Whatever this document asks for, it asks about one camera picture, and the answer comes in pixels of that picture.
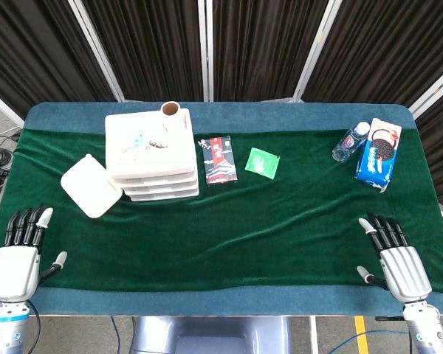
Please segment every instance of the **green velvet cloth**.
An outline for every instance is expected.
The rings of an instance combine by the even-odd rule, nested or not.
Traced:
[[[16,210],[45,203],[55,211],[41,267],[59,251],[69,254],[65,270],[48,286],[198,291],[360,285],[356,266],[381,274],[357,223],[372,211],[402,223],[433,289],[443,292],[443,222],[417,131],[402,132],[394,176],[383,194],[354,179],[357,155],[344,164],[332,159],[343,133],[231,134],[237,183],[206,187],[197,146],[198,197],[149,203],[123,197],[91,219],[62,190],[60,179],[86,153],[104,165],[105,136],[25,129],[0,209],[0,246]],[[274,181],[244,170],[252,147],[281,157]]]

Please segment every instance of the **metal frame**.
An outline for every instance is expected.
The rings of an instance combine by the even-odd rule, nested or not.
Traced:
[[[275,98],[274,100],[265,100],[265,101],[259,101],[259,102],[285,102],[285,103],[290,103],[290,102],[294,102],[292,100],[292,97],[286,97],[286,98]]]
[[[125,101],[125,97],[123,96],[123,91],[120,87],[120,84],[117,81],[117,77],[113,71],[113,68],[110,65],[109,59],[106,56],[105,50],[103,49],[102,43],[98,38],[98,34],[95,31],[94,25],[90,20],[89,14],[83,2],[81,0],[68,0],[70,7],[72,8],[72,12],[74,13],[75,18],[77,19],[80,28],[82,29],[83,34],[86,37],[87,42],[89,42],[90,48],[92,49],[95,58],[102,70],[103,76],[108,83],[111,92],[113,93],[115,99],[118,102]]]
[[[213,0],[198,0],[204,102],[213,102]]]
[[[208,53],[208,88],[209,102],[214,101],[213,92],[213,0],[207,2],[207,53]]]
[[[207,20],[205,16],[205,0],[199,3],[199,33],[200,33],[200,58],[202,62],[202,82],[204,86],[204,102],[210,96],[208,90],[208,54],[207,54]]]
[[[420,117],[429,107],[443,96],[443,75],[435,81],[435,83],[410,106],[409,111],[412,112],[413,118]]]
[[[17,113],[11,109],[3,100],[0,98],[0,112],[2,112],[5,116],[10,118],[12,122],[17,124],[17,126],[23,128],[24,120],[17,115]]]
[[[298,80],[297,87],[295,88],[294,95],[292,97],[293,102],[300,102],[310,76],[313,73],[313,69],[317,64],[320,53],[322,52],[323,45],[328,38],[330,29],[332,28],[334,19],[337,17],[338,10],[340,9],[342,0],[329,0],[326,5],[325,13],[323,14],[322,21],[318,27],[317,34],[310,48],[309,56],[302,69],[301,77]]]

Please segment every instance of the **stacked white trays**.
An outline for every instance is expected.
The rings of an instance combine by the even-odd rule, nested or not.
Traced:
[[[105,119],[106,170],[132,201],[199,194],[189,110],[116,114]]]

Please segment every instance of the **snack package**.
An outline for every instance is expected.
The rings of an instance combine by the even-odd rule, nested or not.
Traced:
[[[244,169],[274,179],[275,171],[278,169],[279,159],[279,156],[252,147],[250,157]]]
[[[238,181],[235,159],[229,136],[201,139],[199,145],[204,154],[205,180],[207,186]]]
[[[363,154],[357,164],[356,179],[384,192],[392,178],[402,127],[372,119]]]

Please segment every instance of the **bottle cap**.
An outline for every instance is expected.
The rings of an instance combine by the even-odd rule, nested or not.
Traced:
[[[371,129],[371,126],[367,122],[359,122],[356,128],[354,129],[354,132],[358,135],[366,135],[369,133],[369,129]]]

